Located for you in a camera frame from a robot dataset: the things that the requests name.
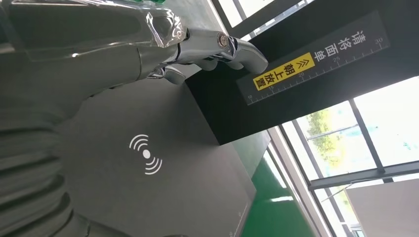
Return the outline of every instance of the bolt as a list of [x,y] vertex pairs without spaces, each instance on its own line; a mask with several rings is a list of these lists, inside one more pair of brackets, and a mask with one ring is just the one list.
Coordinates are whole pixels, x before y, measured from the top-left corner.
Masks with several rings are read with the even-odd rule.
[[218,34],[218,45],[220,45],[220,47],[225,48],[228,45],[228,37],[223,34],[220,33]]

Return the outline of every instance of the white wall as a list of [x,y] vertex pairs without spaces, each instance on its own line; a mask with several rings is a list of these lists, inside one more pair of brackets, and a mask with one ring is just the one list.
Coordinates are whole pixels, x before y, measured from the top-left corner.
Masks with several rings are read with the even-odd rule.
[[366,237],[419,236],[419,180],[346,190]]

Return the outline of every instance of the robotic arm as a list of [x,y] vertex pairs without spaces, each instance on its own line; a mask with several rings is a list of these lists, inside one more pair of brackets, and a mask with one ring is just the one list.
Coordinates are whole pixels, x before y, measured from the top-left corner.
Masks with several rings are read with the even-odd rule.
[[182,83],[173,64],[267,67],[250,43],[133,1],[3,0],[0,23],[0,237],[127,237],[72,210],[51,152],[54,127],[89,96],[140,79]]

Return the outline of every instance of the gray platform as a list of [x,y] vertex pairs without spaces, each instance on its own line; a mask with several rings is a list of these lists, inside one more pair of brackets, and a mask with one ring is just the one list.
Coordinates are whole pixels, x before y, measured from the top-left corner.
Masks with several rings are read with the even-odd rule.
[[[88,99],[60,129],[77,212],[133,237],[239,236],[255,189],[231,144],[219,146],[189,89],[143,80]],[[148,146],[129,148],[147,134]],[[146,175],[151,158],[161,169]]]

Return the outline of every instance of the white symbol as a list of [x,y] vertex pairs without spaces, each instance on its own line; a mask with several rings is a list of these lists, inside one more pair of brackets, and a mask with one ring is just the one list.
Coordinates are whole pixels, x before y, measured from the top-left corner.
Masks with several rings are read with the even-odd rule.
[[365,35],[363,34],[363,31],[361,31],[361,32],[358,31],[356,34],[354,34],[352,36],[352,41],[353,41],[354,45],[364,42],[365,41]]
[[337,50],[337,47],[336,47],[336,44],[335,43],[332,44],[332,45],[327,46],[325,48],[325,50],[328,53],[328,57],[339,53],[339,51]]
[[326,58],[325,52],[323,50],[315,52],[314,54],[315,54],[314,58],[317,59],[317,62],[320,62],[320,60],[323,60]]
[[[148,146],[146,142],[148,142],[147,135],[144,135],[144,134],[137,135],[129,143],[129,148],[136,151],[140,151],[141,147]],[[143,153],[143,157],[146,159],[149,159],[151,157],[151,153],[147,149],[144,149],[142,153]],[[152,162],[145,163],[146,167],[145,167],[144,173],[147,175],[152,175],[152,174],[157,173],[157,171],[159,171],[160,168],[162,167],[162,163],[163,163],[162,159],[153,157]]]
[[349,38],[346,37],[343,40],[341,39],[340,42],[337,44],[340,45],[341,50],[346,50],[347,48],[352,47],[351,41],[349,41]]

